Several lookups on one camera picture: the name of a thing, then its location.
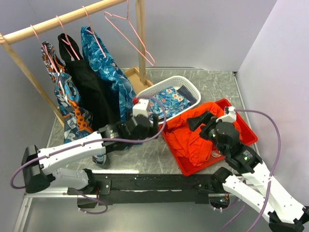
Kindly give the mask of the blue shark print shorts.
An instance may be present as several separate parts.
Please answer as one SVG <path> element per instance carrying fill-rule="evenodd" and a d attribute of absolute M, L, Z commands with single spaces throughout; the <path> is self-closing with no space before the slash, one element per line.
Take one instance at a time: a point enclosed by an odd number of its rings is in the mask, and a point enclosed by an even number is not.
<path fill-rule="evenodd" d="M 107 99 L 111 108 L 115 111 L 118 121 L 126 121 L 128 115 L 132 112 L 132 100 L 136 97 L 136 93 L 131 82 L 117 66 L 101 38 L 97 34 L 96 37 L 106 57 L 103 56 L 95 38 L 90 33 L 89 26 L 81 28 L 83 57 L 106 85 Z"/>

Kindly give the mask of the pink wire hanger front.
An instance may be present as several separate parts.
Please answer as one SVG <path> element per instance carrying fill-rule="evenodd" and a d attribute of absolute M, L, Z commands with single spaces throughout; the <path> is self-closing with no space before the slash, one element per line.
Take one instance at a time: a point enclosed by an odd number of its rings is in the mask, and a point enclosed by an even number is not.
<path fill-rule="evenodd" d="M 99 41 L 98 41 L 98 39 L 97 39 L 97 37 L 96 37 L 96 34 L 95 34 L 94 30 L 93 30 L 93 27 L 92 27 L 92 24 L 91 24 L 91 19 L 90 19 L 90 16 L 89 16 L 89 14 L 88 14 L 88 11 L 87 11 L 87 9 L 86 9 L 85 6 L 82 6 L 82 8 L 84 9 L 85 14 L 86 14 L 86 17 L 87 17 L 88 22 L 89 22 L 90 33 L 91 33 L 91 34 L 93 35 L 93 37 L 95 38 L 95 41 L 96 41 L 96 43 L 98 44 L 98 46 L 99 46 L 99 48 L 100 48 L 100 50 L 101 50 L 103 56 L 106 57 L 106 54 L 105 54 L 103 48 L 101 47 L 101 45 L 100 45 L 100 43 L 99 43 Z"/>

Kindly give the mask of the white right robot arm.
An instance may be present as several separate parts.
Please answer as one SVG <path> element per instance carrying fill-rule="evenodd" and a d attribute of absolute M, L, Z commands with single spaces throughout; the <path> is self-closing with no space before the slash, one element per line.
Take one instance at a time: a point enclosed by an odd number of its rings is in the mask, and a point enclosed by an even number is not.
<path fill-rule="evenodd" d="M 274 177 L 261 157 L 240 140 L 235 128 L 236 109 L 227 107 L 221 117 L 210 111 L 189 118 L 191 131 L 201 129 L 199 136 L 211 141 L 226 163 L 253 187 L 247 186 L 228 169 L 221 167 L 213 175 L 211 187 L 220 193 L 226 191 L 238 197 L 268 222 L 273 232 L 302 232 L 309 220 L 309 208 L 298 202 Z"/>

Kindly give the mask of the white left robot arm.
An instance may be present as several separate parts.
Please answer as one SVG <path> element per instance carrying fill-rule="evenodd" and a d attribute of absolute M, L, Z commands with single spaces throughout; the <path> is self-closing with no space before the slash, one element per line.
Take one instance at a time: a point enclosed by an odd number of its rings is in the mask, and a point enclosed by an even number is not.
<path fill-rule="evenodd" d="M 48 187 L 69 187 L 91 194 L 96 180 L 91 170 L 74 171 L 64 165 L 87 157 L 97 157 L 102 163 L 107 154 L 120 151 L 132 144 L 149 141 L 158 133 L 158 117 L 149 120 L 143 115 L 128 121 L 108 124 L 92 134 L 56 147 L 38 149 L 35 145 L 25 149 L 21 165 L 26 193 L 41 192 Z"/>

